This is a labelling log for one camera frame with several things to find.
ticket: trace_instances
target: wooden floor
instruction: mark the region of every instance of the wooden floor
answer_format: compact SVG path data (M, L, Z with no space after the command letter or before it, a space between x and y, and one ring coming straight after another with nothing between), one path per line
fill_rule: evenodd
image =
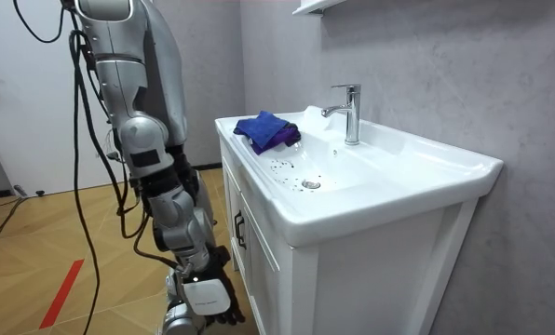
M228 247L222 171L207 170L202 175L218 221L214 228L217 242ZM168 269L135 255L132 242L122 239L112 187L87 189L80 194L102 277L89 334L154 334L166 312L164 283ZM0 199L0 204L11 199ZM0 223L11 207L0 207ZM130 230L137 227L140 216L138 209L129 213ZM157 252L151 229L145 232L142 249ZM54 325L40 329L62 282L77 260L85 262ZM258 334L240 274L232 271L231 263L225 266L225 271L232 278L247 322L236 327L214 325L207 334ZM0 334L82 334L94 288L93 265L73 194L32 198L21 204L0 235Z

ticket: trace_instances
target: red tape line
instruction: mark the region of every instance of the red tape line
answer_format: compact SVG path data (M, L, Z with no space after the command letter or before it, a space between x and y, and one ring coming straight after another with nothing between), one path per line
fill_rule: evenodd
M66 274L66 278L64 278L64 281L62 282L61 288L59 288L56 297L52 301L52 304L50 304L50 308L44 316L44 320L42 320L42 324L39 326L40 329L52 327L54 322L56 322L56 318L61 312L62 306L64 305L66 298L69 296L69 292L71 292L74 280L79 275L79 271L81 271L83 261L84 260L77 260L73 262L73 265L71 265L69 273Z

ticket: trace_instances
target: bathroom sink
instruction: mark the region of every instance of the bathroom sink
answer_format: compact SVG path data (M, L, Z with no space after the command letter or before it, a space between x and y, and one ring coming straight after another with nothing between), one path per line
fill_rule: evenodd
M288 243L301 246L488 194L503 162L367 121L360 144L344 144L345 116L318 107L277 114L295 123L300 142L257 155L237 121L216 120L241 173L258 187L270 215L286 222Z

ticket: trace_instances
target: blue cloth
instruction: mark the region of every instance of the blue cloth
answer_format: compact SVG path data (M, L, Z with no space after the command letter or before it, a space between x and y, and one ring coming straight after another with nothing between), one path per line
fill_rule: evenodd
M275 117L269 112L260 111L256 118L238 121L234 132L246 134L255 144L264 148L287 124L286 120Z

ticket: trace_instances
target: chrome faucet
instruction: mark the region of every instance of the chrome faucet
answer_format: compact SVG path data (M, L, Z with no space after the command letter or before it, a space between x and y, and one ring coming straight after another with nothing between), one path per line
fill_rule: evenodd
M330 117L335 112L346 112L345 144L357 145L360 143L360 85L336 85L332 87L345 87L345 105L328 107L321 110L323 117Z

